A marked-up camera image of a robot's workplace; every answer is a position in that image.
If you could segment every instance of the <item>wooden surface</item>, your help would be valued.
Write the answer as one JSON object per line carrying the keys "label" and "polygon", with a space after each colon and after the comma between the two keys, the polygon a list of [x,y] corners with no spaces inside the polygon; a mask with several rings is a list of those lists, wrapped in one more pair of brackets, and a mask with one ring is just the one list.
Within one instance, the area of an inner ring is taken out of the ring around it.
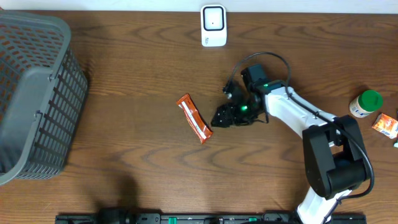
{"label": "wooden surface", "polygon": [[[327,112],[348,114],[349,102],[370,88],[384,97],[381,111],[396,117],[398,16],[234,13],[226,46],[204,48],[199,13],[38,13],[70,25],[90,95],[65,171],[0,187],[0,223],[53,223],[59,213],[117,205],[165,213],[293,210],[309,187],[302,141],[293,131],[271,118],[213,128],[201,145],[175,104],[191,94],[210,122],[226,102],[221,88],[232,67],[253,52],[283,55],[292,86]],[[277,59],[255,61],[272,78],[286,77]],[[374,190],[338,211],[397,223],[398,149],[370,128],[376,116],[358,120],[375,168]]]}

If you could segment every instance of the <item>orange wrapper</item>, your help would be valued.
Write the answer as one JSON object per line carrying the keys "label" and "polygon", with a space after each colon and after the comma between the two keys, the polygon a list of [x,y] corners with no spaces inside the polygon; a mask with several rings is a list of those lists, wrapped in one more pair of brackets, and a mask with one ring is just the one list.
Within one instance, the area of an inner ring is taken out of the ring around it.
{"label": "orange wrapper", "polygon": [[202,120],[197,107],[193,104],[190,95],[187,93],[177,101],[177,105],[184,110],[185,117],[193,131],[197,134],[203,144],[213,135],[210,128]]}
{"label": "orange wrapper", "polygon": [[372,128],[394,139],[398,134],[398,121],[382,113],[377,117]]}

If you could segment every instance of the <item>jar with green lid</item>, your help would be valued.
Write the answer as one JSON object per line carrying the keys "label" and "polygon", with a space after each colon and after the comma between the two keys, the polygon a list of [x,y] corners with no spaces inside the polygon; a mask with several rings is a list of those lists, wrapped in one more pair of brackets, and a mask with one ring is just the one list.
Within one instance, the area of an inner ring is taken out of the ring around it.
{"label": "jar with green lid", "polygon": [[380,93],[367,90],[349,104],[349,110],[357,118],[364,118],[377,111],[383,105]]}

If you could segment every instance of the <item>laundry basket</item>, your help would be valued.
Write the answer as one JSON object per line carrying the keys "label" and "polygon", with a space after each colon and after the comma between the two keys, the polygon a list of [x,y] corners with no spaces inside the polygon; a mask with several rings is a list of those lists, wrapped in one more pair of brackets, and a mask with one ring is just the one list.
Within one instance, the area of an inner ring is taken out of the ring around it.
{"label": "laundry basket", "polygon": [[58,175],[88,83],[61,19],[0,11],[0,185]]}

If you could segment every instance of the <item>white wall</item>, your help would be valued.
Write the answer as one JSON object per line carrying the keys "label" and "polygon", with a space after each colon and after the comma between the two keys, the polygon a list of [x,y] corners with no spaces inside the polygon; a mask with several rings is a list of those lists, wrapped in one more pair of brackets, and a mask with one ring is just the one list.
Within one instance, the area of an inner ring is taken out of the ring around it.
{"label": "white wall", "polygon": [[194,11],[220,3],[229,12],[398,13],[398,0],[0,0],[4,9]]}

